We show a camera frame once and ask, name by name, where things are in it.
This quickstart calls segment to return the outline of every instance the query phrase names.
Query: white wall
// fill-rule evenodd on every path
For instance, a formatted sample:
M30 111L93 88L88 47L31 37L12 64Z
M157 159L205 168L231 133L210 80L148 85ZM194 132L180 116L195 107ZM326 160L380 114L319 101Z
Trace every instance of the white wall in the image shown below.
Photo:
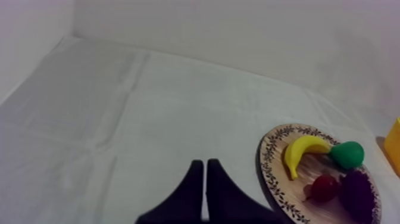
M77 0L79 36L212 61L400 114L398 0Z
M0 0L0 102L71 33L73 0Z

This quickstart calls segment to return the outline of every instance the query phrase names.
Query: plate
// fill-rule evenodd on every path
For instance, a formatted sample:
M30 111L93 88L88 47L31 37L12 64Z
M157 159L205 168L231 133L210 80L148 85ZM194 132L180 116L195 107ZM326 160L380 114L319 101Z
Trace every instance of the plate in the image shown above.
M325 204L305 200L306 192L314 180L322 174L330 174L339 180L344 175L327 155L304 154L297 167L299 178L289 179L289 171L284 164L286 147L297 138L314 135L324 139L330 146L340 142L316 127L302 124L280 125L269 131L260 143L260 166L263 179L279 207L298 224L356 224L340 204L338 198ZM365 166L357 168L369 177L375 196L373 224L379 224L382 208L379 194L371 174Z

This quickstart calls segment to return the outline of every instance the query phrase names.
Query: banana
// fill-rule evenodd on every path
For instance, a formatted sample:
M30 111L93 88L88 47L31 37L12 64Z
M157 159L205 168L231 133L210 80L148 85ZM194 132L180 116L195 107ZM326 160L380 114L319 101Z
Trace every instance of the banana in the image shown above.
M296 179L297 165L304 153L329 153L330 146L321 138L305 135L290 143L285 152L285 163L289 168L292 180Z

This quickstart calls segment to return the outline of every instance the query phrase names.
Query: white tablecloth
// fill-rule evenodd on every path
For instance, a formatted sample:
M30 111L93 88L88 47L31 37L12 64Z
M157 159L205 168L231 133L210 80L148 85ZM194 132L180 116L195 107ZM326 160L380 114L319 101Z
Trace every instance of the white tablecloth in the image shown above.
M244 71L67 39L0 107L0 222L133 223L209 158L270 207L257 146L277 125L305 123L364 147L382 223L397 223L400 179L376 143L393 121Z

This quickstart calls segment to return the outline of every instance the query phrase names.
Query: toy fruit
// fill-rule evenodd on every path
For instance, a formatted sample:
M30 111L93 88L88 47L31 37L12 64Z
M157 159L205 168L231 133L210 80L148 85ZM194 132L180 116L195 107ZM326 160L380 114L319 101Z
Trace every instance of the toy fruit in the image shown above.
M344 142L330 149L329 156L341 167L348 170L362 165L364 149L357 142Z
M312 135L302 136L289 144L285 152L285 163L292 180L298 177L296 168L304 153L329 153L329 151L330 147L323 139Z
M321 175L311 186L311 196L316 202L325 203L337 196L339 192L339 183L333 176Z
M341 176L340 181L339 199L346 211L358 223L373 223L376 202L368 176L360 171L352 171L345 177Z

